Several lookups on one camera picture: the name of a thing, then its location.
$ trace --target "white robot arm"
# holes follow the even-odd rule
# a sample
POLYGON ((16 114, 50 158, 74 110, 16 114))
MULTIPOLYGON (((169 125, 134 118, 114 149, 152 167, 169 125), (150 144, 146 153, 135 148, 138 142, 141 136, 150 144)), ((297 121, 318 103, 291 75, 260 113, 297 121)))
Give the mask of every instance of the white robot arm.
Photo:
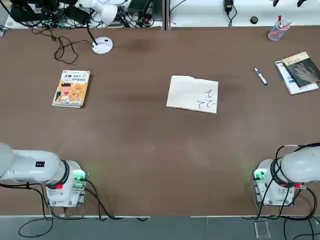
POLYGON ((305 147, 283 158, 266 159, 253 172, 257 205, 289 206, 301 183, 320 181, 320 146, 305 147))
POLYGON ((281 172, 278 176, 285 182, 287 179, 294 183, 320 181, 320 146, 306 147, 287 154, 280 163, 285 177, 281 172))
POLYGON ((45 184, 51 206, 83 204, 86 179, 86 173, 76 162, 61 160, 55 153, 12 150, 0 143, 0 180, 45 184))

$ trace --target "table surface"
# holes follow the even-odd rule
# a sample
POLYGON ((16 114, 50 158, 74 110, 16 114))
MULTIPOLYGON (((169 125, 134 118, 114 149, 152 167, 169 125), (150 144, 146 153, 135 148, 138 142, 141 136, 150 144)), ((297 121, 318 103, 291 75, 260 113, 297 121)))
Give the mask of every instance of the table surface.
MULTIPOLYGON (((74 65, 54 60, 59 44, 49 37, 9 30, 0 39, 0 141, 77 161, 117 216, 256 215, 257 165, 284 144, 319 141, 320 92, 290 96, 274 66, 302 51, 320 66, 319 27, 292 27, 279 42, 268 40, 267 27, 92 33, 110 37, 113 50, 97 55, 75 45, 74 65), (91 72, 82 109, 51 106, 66 69, 91 72), (218 81, 217 114, 166 107, 172 75, 218 81)), ((85 29, 54 34, 90 40, 85 29)), ((72 60, 71 49, 65 51, 72 60)), ((320 193, 319 185, 310 186, 320 193)), ((0 196, 0 215, 42 213, 35 192, 1 188, 0 196)), ((303 193, 283 214, 306 215, 312 204, 303 193)), ((91 197, 72 212, 98 214, 91 197)))

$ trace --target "white paper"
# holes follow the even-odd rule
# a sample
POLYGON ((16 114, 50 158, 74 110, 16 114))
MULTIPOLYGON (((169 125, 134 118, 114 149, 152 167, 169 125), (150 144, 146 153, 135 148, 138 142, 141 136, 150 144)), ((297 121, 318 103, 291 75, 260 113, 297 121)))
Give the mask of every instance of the white paper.
POLYGON ((191 76, 172 76, 167 107, 217 113, 218 82, 191 76))

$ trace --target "book with hand photo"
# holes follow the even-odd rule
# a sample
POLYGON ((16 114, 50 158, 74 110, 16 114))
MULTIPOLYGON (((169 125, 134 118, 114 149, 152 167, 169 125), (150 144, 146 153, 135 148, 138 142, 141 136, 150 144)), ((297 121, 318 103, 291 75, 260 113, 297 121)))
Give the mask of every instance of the book with hand photo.
POLYGON ((320 81, 320 71, 304 51, 282 60, 299 88, 320 81))

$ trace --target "metal bracket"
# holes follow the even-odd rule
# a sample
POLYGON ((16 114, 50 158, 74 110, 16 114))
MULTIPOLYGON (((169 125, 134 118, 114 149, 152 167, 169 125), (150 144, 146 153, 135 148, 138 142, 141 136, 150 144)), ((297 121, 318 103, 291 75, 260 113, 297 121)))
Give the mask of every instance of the metal bracket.
POLYGON ((170 0, 162 0, 162 30, 170 31, 170 0))

